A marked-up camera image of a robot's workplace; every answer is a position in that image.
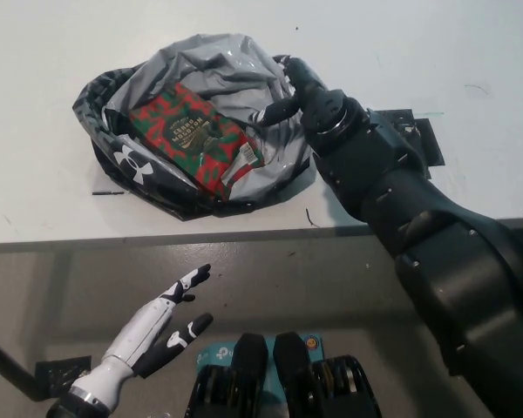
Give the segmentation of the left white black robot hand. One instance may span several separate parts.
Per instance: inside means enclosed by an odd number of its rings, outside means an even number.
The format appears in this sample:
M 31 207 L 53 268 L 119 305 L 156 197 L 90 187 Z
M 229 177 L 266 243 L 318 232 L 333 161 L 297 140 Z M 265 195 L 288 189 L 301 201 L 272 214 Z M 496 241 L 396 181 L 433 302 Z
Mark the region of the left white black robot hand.
M 118 407 L 124 383 L 136 376 L 145 379 L 180 355 L 213 322 L 204 313 L 160 340 L 161 333 L 182 302 L 194 300 L 190 289 L 210 277 L 206 264 L 176 280 L 166 291 L 147 302 L 125 324 L 100 363 L 78 377 L 60 397 L 49 417 L 108 417 Z

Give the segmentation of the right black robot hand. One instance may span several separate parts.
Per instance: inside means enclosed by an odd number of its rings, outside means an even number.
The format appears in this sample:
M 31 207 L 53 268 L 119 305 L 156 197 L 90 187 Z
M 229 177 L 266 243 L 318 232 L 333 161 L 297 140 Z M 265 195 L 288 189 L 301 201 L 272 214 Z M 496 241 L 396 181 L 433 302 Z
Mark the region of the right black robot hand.
M 309 132 L 325 134 L 345 125 L 356 127 L 368 123 L 367 111 L 340 89 L 330 90 L 300 58 L 279 56 L 276 62 L 293 87 L 292 96 L 269 104 L 254 112 L 249 120 L 253 125 L 269 127 L 301 115 L 301 125 Z

